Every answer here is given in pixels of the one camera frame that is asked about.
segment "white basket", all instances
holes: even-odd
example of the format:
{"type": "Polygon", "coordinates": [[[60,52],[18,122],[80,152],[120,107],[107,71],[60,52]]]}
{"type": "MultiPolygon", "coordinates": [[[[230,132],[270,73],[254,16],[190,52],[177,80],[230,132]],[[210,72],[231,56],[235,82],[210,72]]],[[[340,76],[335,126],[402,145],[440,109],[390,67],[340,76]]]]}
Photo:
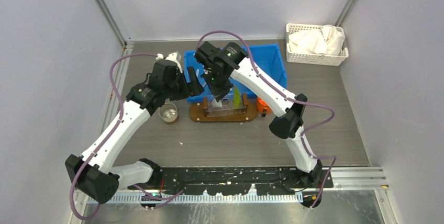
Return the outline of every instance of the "white basket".
{"type": "MultiPolygon", "coordinates": [[[[319,29],[322,26],[319,25],[309,25],[309,24],[287,24],[286,42],[287,42],[287,62],[289,63],[311,63],[311,64],[322,64],[322,65],[332,65],[339,66],[347,57],[348,49],[347,44],[344,41],[342,45],[341,53],[336,55],[319,55],[319,54],[298,54],[292,53],[290,51],[290,45],[288,44],[288,36],[298,32],[300,30],[311,30],[319,29]]],[[[341,27],[336,27],[344,35],[344,30],[341,27]]]]}

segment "orange container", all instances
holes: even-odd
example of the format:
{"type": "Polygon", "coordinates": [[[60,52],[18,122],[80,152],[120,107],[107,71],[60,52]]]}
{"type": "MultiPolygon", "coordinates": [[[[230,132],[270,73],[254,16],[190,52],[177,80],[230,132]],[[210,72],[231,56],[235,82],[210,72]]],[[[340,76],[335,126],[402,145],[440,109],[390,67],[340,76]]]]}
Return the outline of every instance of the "orange container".
{"type": "Polygon", "coordinates": [[[266,114],[271,113],[269,106],[260,97],[256,100],[256,109],[263,117],[265,117],[266,114]]]}

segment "metal cup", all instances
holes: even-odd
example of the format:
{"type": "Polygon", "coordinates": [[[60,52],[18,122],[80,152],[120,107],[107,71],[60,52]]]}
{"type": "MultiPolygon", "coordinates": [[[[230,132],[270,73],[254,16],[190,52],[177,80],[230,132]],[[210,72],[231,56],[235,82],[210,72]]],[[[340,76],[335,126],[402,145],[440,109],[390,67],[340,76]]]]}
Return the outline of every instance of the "metal cup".
{"type": "Polygon", "coordinates": [[[168,125],[172,125],[179,120],[179,113],[177,112],[177,107],[173,103],[165,103],[162,107],[160,107],[159,116],[168,125]]]}

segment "blue plastic tray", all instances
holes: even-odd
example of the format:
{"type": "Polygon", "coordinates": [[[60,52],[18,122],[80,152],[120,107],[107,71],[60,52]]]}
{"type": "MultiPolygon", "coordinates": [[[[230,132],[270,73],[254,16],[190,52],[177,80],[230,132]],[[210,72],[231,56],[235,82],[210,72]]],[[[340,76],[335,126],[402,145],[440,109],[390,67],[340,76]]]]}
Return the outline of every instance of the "blue plastic tray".
{"type": "MultiPolygon", "coordinates": [[[[285,72],[284,63],[282,62],[279,46],[277,44],[256,45],[250,46],[250,50],[256,64],[282,87],[287,88],[287,73],[285,72]]],[[[185,51],[185,77],[187,82],[189,82],[190,77],[188,76],[186,68],[192,66],[194,67],[194,70],[198,72],[197,79],[203,85],[205,80],[200,77],[200,75],[204,73],[204,68],[201,64],[196,62],[196,59],[194,58],[195,52],[196,51],[194,50],[185,51]]],[[[232,78],[230,78],[230,82],[239,89],[241,94],[246,93],[248,98],[256,97],[256,95],[243,84],[233,80],[232,78]]],[[[213,95],[211,94],[208,85],[205,85],[204,89],[205,91],[200,94],[200,96],[189,97],[187,101],[190,103],[202,102],[204,97],[211,97],[209,100],[212,100],[213,95]]]]}

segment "gray wooden table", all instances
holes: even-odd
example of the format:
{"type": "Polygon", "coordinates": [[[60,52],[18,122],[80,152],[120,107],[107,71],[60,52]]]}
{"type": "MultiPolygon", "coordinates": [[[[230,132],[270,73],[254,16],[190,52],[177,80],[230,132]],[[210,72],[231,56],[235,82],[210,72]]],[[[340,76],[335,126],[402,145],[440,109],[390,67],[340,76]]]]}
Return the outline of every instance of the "gray wooden table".
{"type": "MultiPolygon", "coordinates": [[[[223,47],[227,41],[212,41],[223,47]]],[[[287,88],[295,94],[304,93],[310,102],[327,104],[336,110],[336,117],[328,124],[307,134],[317,155],[337,155],[336,165],[369,165],[339,69],[334,66],[287,63],[284,40],[251,40],[250,45],[278,43],[286,72],[287,88]]],[[[195,41],[138,42],[136,52],[156,52],[168,55],[194,50],[195,41]]],[[[151,72],[155,59],[132,58],[126,74],[123,95],[151,72]]],[[[190,104],[186,100],[174,102],[179,121],[165,124],[154,114],[141,126],[124,147],[115,165],[129,164],[140,158],[151,159],[161,166],[255,166],[295,165],[285,142],[268,129],[274,115],[251,122],[199,123],[188,116],[190,104]]],[[[308,107],[304,122],[310,126],[329,117],[324,109],[308,107]]]]}

